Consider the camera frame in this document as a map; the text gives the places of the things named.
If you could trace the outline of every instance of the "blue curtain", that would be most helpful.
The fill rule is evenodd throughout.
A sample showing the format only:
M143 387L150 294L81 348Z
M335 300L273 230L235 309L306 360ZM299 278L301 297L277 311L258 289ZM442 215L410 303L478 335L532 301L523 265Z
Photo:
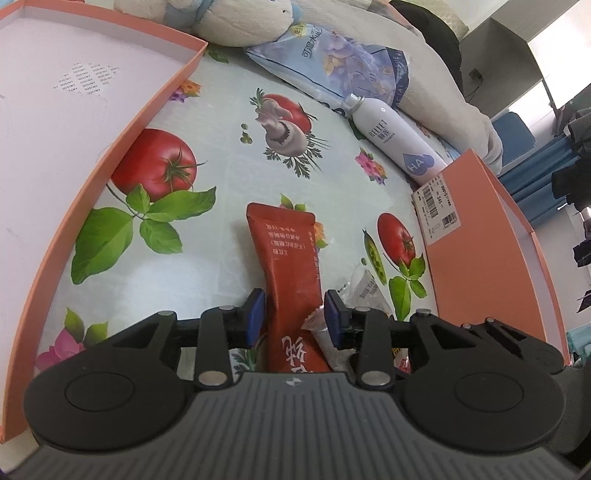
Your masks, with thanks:
M552 172L574 164L579 156L562 134L499 177L533 227L544 223L564 204L552 195Z

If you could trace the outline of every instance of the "barcode label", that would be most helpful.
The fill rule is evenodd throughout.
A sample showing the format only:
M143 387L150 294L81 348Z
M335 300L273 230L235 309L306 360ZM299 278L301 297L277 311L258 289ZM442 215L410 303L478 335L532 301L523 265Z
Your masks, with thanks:
M443 218L443 220L441 221L443 223L443 228L447 228L447 226L450 223L453 223L457 220L457 215L456 212L452 212L449 215L447 215L446 217Z
M429 215L431 215L431 218L435 218L437 216L437 206L435 205L431 188L427 187L426 189L423 189L423 195L425 196L425 202L427 202Z
M413 200L427 245L434 244L462 226L442 174L413 193Z

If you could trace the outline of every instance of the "plush toy beak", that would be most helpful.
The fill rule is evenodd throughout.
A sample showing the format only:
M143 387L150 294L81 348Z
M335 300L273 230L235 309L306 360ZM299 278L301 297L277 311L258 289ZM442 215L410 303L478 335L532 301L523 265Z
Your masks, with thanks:
M292 25L297 25L298 23L300 23L301 10L299 5L295 3L291 4L291 16L294 19L294 21L291 23Z

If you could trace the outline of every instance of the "red packet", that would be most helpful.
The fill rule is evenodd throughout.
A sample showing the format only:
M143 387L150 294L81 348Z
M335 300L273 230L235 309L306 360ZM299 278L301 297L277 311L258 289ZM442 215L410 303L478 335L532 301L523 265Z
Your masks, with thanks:
M250 203L246 218L265 271L267 367L271 372L329 372L304 320L322 304L313 213Z

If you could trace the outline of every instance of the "red tomato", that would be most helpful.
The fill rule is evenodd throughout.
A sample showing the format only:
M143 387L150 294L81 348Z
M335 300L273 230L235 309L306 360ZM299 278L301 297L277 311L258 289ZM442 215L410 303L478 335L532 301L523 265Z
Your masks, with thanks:
M125 194L142 184L155 202L177 190L188 190L197 177L197 163L189 146L179 137L146 128L111 176Z
M312 132L312 121L311 118L316 120L316 117L311 116L304 112L303 107L299 103L295 103L289 98L279 95L278 93L267 93L266 95L262 96L264 99L270 98L275 100L279 103L279 106L284 108L285 110L289 110L291 113L291 118L285 118L284 120L289 120L291 123L300 127L305 134L309 134Z
M378 235L390 260L396 265L402 261L410 267L415 257L414 243L402 222L391 213L383 213L378 218Z

